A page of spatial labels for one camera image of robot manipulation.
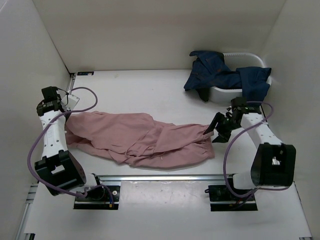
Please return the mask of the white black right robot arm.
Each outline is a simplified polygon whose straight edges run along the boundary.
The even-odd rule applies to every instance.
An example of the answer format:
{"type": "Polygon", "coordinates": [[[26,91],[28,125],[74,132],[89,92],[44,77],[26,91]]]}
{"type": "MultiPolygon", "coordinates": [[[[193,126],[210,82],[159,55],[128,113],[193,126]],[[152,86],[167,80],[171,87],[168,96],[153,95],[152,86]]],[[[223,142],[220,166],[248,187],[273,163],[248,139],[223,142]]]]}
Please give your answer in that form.
{"type": "Polygon", "coordinates": [[[256,147],[250,170],[236,173],[224,193],[230,200],[238,199],[243,190],[280,191],[289,188],[294,181],[296,148],[285,144],[269,128],[270,115],[263,115],[262,101],[248,101],[244,97],[231,100],[225,114],[218,112],[207,130],[217,131],[213,143],[227,143],[226,151],[242,135],[247,133],[256,147]]]}

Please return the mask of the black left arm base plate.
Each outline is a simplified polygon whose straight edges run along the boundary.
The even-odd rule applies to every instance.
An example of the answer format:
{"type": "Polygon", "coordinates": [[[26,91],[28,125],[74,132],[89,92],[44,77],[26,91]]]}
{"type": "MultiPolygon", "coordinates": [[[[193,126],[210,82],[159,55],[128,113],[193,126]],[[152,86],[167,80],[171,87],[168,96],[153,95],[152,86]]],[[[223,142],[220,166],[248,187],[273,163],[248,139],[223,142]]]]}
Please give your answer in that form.
{"type": "Polygon", "coordinates": [[[89,187],[86,198],[76,197],[73,203],[74,210],[118,210],[121,195],[119,182],[107,184],[96,174],[92,174],[95,186],[89,187]]]}

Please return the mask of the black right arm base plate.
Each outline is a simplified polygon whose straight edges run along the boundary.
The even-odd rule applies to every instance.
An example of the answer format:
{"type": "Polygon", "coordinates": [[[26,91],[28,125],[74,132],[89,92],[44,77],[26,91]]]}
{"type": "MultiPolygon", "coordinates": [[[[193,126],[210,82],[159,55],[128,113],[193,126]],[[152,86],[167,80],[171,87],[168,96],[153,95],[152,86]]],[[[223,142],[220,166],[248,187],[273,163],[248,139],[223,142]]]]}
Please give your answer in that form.
{"type": "Polygon", "coordinates": [[[204,191],[209,196],[211,212],[252,212],[257,211],[255,197],[234,196],[225,185],[209,185],[204,191]]]}

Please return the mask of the pink trousers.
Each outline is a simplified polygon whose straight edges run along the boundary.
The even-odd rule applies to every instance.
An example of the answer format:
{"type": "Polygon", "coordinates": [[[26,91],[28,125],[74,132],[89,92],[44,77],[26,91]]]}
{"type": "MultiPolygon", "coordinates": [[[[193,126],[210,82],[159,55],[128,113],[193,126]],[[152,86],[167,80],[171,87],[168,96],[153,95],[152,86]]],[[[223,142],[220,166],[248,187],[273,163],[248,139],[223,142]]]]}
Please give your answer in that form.
{"type": "Polygon", "coordinates": [[[66,142],[89,155],[134,168],[175,169],[215,156],[207,125],[175,125],[147,113],[82,112],[66,122],[66,142]]]}

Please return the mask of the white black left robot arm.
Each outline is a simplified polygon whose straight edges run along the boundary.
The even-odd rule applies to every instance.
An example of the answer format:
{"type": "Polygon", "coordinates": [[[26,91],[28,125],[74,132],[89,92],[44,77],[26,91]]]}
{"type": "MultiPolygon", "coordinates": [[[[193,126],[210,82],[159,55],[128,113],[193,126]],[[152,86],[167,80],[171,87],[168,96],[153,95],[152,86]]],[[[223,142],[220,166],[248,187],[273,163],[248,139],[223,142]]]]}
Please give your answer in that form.
{"type": "Polygon", "coordinates": [[[215,156],[213,133],[207,125],[175,125],[154,120],[147,113],[107,113],[75,110],[79,99],[59,88],[42,89],[36,112],[42,124],[41,159],[30,172],[56,196],[86,184],[86,174],[70,152],[84,153],[133,168],[177,169],[215,156]]]}

